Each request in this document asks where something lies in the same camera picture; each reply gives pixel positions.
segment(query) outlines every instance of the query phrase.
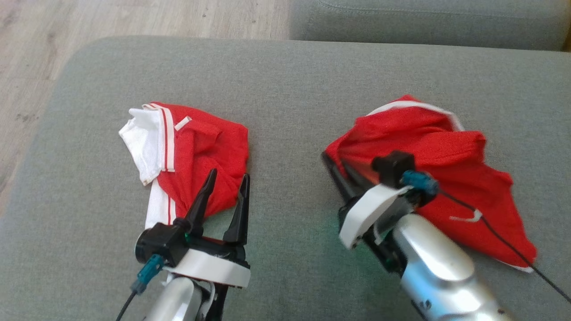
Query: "gray ottoman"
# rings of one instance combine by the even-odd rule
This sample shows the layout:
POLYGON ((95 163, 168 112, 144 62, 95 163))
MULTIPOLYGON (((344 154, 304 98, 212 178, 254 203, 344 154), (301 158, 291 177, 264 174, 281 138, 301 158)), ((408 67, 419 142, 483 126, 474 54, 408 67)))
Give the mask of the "gray ottoman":
MULTIPOLYGON (((250 129, 250 286, 225 320, 420 320, 365 246, 337 238, 341 199, 320 152, 403 94, 454 111, 513 175, 537 265, 571 292, 571 54, 424 45, 125 37, 68 63, 0 218, 0 320, 113 320, 141 268, 149 189, 117 131, 127 109, 191 105, 250 129)), ((222 237, 231 213, 206 224, 222 237)), ((565 320, 537 275, 472 251, 519 320, 565 320)), ((160 275, 125 320, 141 320, 160 275)))
POLYGON ((569 0, 293 0, 291 38, 561 50, 569 0))

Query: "red and white garment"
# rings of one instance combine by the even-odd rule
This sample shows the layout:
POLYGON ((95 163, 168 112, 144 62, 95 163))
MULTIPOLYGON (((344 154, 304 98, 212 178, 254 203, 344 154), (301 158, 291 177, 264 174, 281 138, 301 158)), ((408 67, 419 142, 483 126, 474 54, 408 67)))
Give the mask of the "red and white garment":
POLYGON ((143 185, 152 182, 145 228, 184 217, 212 168, 205 217, 232 207, 248 159, 248 129, 202 110, 153 102, 129 109, 119 131, 143 185))
POLYGON ((454 241, 531 272, 480 219, 486 217, 528 261, 535 260, 537 250, 525 235, 510 192, 513 181, 508 173, 484 163, 485 143, 481 132, 465 131, 453 113, 407 95, 357 118, 354 127, 325 151, 341 171, 343 159, 376 182, 378 176, 370 170, 374 157, 393 150, 413 154, 417 170, 430 173, 443 190, 477 208, 472 212, 439 195, 419 214, 454 241))

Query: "red stripe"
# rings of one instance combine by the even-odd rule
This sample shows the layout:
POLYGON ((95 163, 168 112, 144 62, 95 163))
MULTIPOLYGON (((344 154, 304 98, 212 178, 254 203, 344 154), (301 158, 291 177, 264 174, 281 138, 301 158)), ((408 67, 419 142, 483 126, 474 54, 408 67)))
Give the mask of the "red stripe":
POLYGON ((163 123, 164 123, 164 169, 167 170, 167 157, 168 157, 168 129, 167 129, 167 115, 163 109, 160 110, 163 113, 163 123))
POLYGON ((168 198, 168 223, 171 223, 171 198, 168 198))

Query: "wooden floor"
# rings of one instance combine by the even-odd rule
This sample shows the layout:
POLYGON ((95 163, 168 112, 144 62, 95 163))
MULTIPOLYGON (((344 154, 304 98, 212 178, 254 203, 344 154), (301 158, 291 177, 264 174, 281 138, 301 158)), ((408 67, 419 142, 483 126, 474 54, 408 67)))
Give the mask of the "wooden floor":
POLYGON ((113 35, 287 39, 289 0, 0 0, 0 216, 55 81, 113 35))

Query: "red garment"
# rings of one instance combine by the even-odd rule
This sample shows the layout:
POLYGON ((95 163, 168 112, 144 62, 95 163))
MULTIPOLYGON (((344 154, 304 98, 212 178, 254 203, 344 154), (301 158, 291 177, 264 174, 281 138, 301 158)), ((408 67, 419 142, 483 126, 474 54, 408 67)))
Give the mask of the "red garment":
MULTIPOLYGON (((408 101, 411 106, 418 102, 411 96, 397 101, 408 101)), ((505 240, 533 262, 537 250, 527 239, 513 202, 510 175, 484 164, 486 139, 481 132, 455 129, 458 126, 454 119, 438 111, 421 107, 389 109, 357 118, 355 126, 325 151, 341 170, 341 159, 357 168, 369 168, 374 157, 386 156, 393 150, 413 154, 417 170, 430 173, 443 190, 479 209, 505 240)), ((454 241, 529 271, 528 265, 471 210, 439 195, 418 212, 454 241)))
POLYGON ((246 172, 248 129, 191 107, 151 104, 168 109, 172 115, 171 122, 168 112, 163 114, 167 126, 165 163, 170 161, 172 149, 173 171, 161 171, 157 180, 175 201, 176 216, 186 215, 212 168, 218 169, 218 175, 205 217, 234 206, 246 172))

